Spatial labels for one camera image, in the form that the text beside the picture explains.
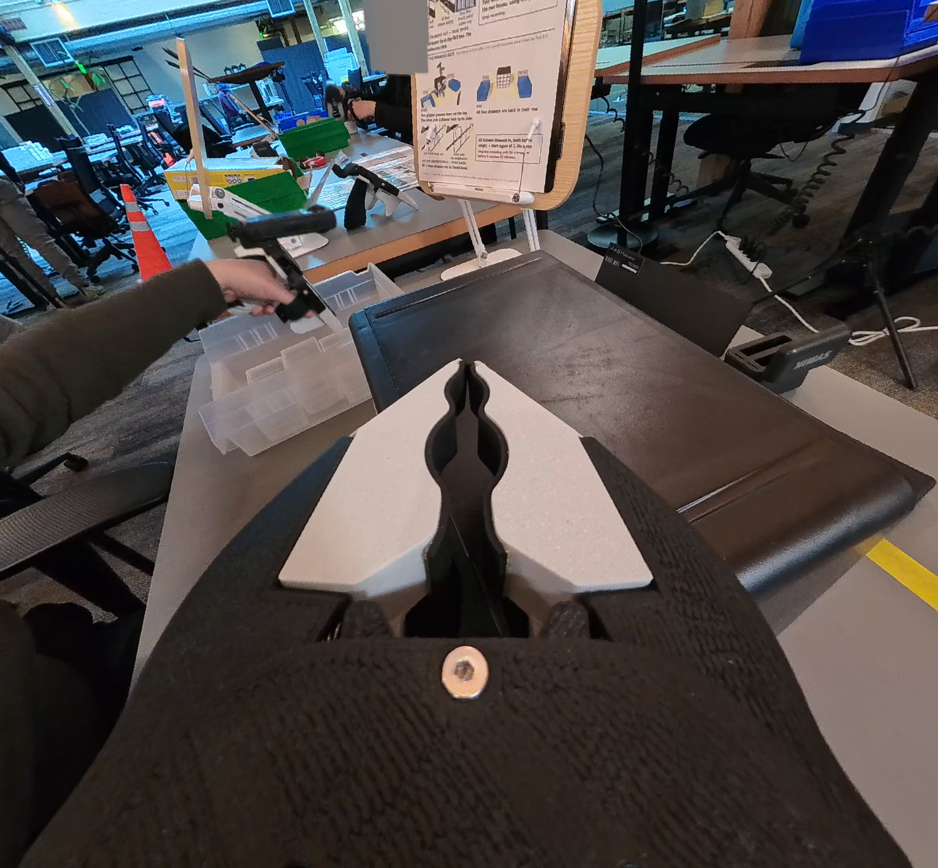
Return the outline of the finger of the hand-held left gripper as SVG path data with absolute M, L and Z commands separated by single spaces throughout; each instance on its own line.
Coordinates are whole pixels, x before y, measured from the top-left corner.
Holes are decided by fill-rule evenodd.
M 311 283 L 308 280 L 303 280 L 302 288 L 302 300 L 306 305 L 302 320 L 304 322 L 311 321 L 313 317 L 316 317 L 323 324 L 328 326 L 333 333 L 343 333 L 345 328 L 342 322 L 328 306 L 328 303 L 317 293 Z

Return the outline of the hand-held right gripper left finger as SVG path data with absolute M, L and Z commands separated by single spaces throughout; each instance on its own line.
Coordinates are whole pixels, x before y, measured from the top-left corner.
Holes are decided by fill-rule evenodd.
M 283 587 L 372 601 L 389 619 L 428 593 L 443 512 L 428 442 L 462 369 L 451 361 L 356 431 L 279 572 Z

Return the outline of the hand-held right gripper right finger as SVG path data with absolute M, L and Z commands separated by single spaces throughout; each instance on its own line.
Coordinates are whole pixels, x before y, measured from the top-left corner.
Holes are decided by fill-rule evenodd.
M 475 361 L 472 371 L 482 422 L 507 449 L 490 519 L 507 555 L 510 601 L 544 623 L 577 596 L 649 587 L 651 569 L 582 437 L 494 369 Z

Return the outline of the heap of clear drawers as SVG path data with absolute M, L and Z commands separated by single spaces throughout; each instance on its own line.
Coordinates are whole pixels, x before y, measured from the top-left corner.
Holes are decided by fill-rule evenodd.
M 288 393 L 312 425 L 362 405 L 371 398 L 365 372 L 348 329 L 309 337 L 246 371 L 249 385 L 267 384 L 282 374 Z

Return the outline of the black drawer cabinet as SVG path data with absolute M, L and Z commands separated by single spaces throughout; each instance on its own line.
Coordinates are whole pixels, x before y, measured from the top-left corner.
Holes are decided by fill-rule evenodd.
M 935 478 L 771 394 L 541 252 L 356 311 L 378 411 L 480 360 L 642 478 L 756 591 L 873 536 Z

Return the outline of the clear plastic bin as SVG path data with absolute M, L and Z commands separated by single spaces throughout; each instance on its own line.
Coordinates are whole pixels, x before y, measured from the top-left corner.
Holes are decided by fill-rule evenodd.
M 313 287 L 346 329 L 355 311 L 404 293 L 375 264 L 358 272 L 343 272 Z M 273 314 L 239 314 L 201 331 L 212 400 L 201 406 L 199 414 L 220 452 L 239 449 L 255 456 L 315 426 L 292 400 L 282 374 L 270 383 L 249 385 L 246 372 L 287 347 L 330 333 L 318 318 L 288 324 Z

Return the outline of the person's left forearm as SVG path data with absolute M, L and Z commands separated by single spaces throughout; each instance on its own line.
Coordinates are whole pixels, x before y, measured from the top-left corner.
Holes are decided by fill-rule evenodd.
M 1 464 L 12 467 L 93 413 L 226 310 L 221 261 L 192 261 L 11 337 L 1 348 Z

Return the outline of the person's left hand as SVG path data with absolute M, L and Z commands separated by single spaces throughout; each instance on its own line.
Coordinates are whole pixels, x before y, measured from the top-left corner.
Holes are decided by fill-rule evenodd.
M 256 259 L 214 260 L 205 264 L 228 303 L 246 303 L 253 316 L 273 314 L 297 295 L 266 262 Z

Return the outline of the large green bin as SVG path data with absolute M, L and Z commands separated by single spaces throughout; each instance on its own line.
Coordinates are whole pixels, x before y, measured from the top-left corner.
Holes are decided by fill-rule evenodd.
M 211 185 L 210 189 L 213 192 L 226 190 L 272 214 L 298 210 L 307 200 L 306 191 L 299 186 L 292 174 L 285 171 L 275 172 L 270 176 L 231 187 Z M 189 194 L 184 194 L 182 198 L 176 200 L 176 203 L 206 240 L 211 241 L 227 235 L 225 215 L 217 213 L 210 220 L 206 219 L 202 206 L 196 205 L 192 208 L 189 206 L 188 199 Z

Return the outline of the yellow box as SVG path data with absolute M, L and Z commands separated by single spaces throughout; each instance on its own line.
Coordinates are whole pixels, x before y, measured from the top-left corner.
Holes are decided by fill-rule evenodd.
M 211 187 L 224 189 L 261 180 L 284 172 L 277 158 L 255 158 L 233 155 L 227 158 L 206 158 L 204 170 Z M 188 202 L 192 187 L 200 182 L 200 171 L 194 160 L 181 159 L 166 168 L 162 174 L 172 197 Z

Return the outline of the spare hand-held gripper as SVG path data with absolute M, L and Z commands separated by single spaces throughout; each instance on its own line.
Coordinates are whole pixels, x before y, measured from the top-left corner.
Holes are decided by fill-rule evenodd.
M 352 178 L 354 181 L 344 207 L 343 225 L 346 230 L 363 227 L 368 212 L 376 203 L 383 205 L 387 217 L 392 217 L 400 204 L 405 204 L 413 210 L 418 209 L 416 201 L 405 190 L 353 161 L 335 163 L 331 170 L 337 177 Z

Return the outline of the small green bin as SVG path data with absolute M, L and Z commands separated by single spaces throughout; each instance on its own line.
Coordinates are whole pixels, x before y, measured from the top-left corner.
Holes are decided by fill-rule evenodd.
M 286 155 L 299 162 L 349 147 L 346 123 L 334 117 L 314 117 L 310 124 L 284 130 L 279 136 Z

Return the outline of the orange traffic cone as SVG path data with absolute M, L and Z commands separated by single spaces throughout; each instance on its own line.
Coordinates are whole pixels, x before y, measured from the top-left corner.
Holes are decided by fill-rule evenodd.
M 122 202 L 125 207 L 128 228 L 139 269 L 141 282 L 171 270 L 171 263 L 147 221 L 144 211 L 131 187 L 120 184 Z

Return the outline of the white holder stand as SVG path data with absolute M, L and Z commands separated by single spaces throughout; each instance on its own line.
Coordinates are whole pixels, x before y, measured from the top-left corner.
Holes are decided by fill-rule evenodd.
M 445 269 L 441 274 L 442 281 L 449 281 L 457 277 L 479 269 L 494 266 L 507 262 L 513 258 L 520 257 L 521 252 L 515 249 L 504 249 L 498 252 L 489 252 L 482 240 L 481 230 L 478 226 L 473 209 L 473 201 L 510 203 L 522 207 L 522 217 L 524 223 L 525 237 L 530 252 L 538 252 L 540 243 L 538 229 L 535 224 L 533 204 L 535 194 L 523 188 L 523 171 L 527 156 L 533 148 L 533 139 L 542 137 L 541 123 L 538 118 L 531 122 L 528 133 L 522 141 L 521 170 L 519 176 L 519 185 L 516 190 L 504 190 L 488 187 L 478 187 L 473 185 L 454 185 L 454 184 L 436 184 L 437 190 L 449 192 L 448 197 L 451 200 L 458 201 L 463 219 L 468 230 L 470 240 L 475 252 L 475 259 L 466 264 L 452 266 Z

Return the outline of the white instruction sheet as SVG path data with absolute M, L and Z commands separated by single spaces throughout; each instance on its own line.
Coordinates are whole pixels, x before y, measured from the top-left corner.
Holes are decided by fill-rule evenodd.
M 577 0 L 427 0 L 416 175 L 437 197 L 533 205 L 554 185 Z

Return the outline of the black table clamp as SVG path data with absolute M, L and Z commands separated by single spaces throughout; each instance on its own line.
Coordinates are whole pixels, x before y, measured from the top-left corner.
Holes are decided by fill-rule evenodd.
M 799 337 L 771 334 L 730 348 L 723 359 L 769 392 L 783 394 L 798 389 L 811 370 L 836 358 L 851 335 L 845 324 Z

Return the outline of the white power strip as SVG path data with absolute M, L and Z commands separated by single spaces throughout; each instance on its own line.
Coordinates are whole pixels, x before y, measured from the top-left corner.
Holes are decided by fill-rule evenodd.
M 772 275 L 772 269 L 766 263 L 747 255 L 743 250 L 743 240 L 741 238 L 724 233 L 719 233 L 719 235 L 723 240 L 726 252 L 744 268 L 748 275 L 767 285 Z

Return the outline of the wooden sheet holder board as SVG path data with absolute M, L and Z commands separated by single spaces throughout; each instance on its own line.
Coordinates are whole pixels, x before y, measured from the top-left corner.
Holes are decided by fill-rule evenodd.
M 562 147 L 555 162 L 554 184 L 549 192 L 533 194 L 531 207 L 549 211 L 565 203 L 578 180 L 581 148 L 594 81 L 598 40 L 602 21 L 601 0 L 577 0 L 570 34 L 568 77 L 562 113 L 557 122 L 563 125 Z M 480 178 L 455 177 L 443 181 L 418 179 L 419 188 L 436 198 L 462 198 L 498 205 L 522 206 L 519 192 L 507 186 L 495 186 Z

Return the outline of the yellow tape strip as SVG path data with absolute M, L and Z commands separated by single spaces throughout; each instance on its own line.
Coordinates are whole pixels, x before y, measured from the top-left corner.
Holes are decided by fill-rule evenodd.
M 893 580 L 912 593 L 932 610 L 937 611 L 937 574 L 913 559 L 893 542 L 883 538 L 867 552 L 866 557 Z

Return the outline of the person's dark clothing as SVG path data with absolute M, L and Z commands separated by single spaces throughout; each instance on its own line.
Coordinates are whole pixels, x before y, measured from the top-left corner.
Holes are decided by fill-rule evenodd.
M 128 697 L 145 611 L 1 603 L 1 865 L 17 866 L 100 752 Z

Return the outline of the black office chair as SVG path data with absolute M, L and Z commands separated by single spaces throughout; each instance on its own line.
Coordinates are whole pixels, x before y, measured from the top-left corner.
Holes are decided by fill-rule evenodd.
M 723 230 L 730 211 L 747 190 L 783 204 L 793 200 L 790 179 L 756 174 L 752 164 L 757 158 L 775 158 L 772 150 L 780 144 L 811 141 L 816 129 L 804 117 L 729 112 L 707 114 L 687 127 L 685 145 L 700 150 L 701 158 L 724 156 L 740 163 L 730 197 L 717 220 L 718 230 Z

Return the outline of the wood-edged desk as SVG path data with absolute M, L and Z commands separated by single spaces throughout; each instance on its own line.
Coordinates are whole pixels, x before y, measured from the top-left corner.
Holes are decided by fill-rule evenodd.
M 632 124 L 631 112 L 624 118 L 619 206 L 597 216 L 587 236 L 590 246 L 604 251 L 629 240 L 638 247 L 654 245 L 658 219 L 724 192 L 742 175 L 743 158 L 720 152 L 728 163 L 718 166 L 709 182 L 684 193 L 669 192 L 681 113 L 755 111 L 761 119 L 766 102 L 752 97 L 752 88 L 832 89 L 914 81 L 917 87 L 876 161 L 844 237 L 885 231 L 898 194 L 936 127 L 936 44 L 896 57 L 814 65 L 796 62 L 785 44 L 783 37 L 730 40 L 714 35 L 642 46 L 638 111 Z

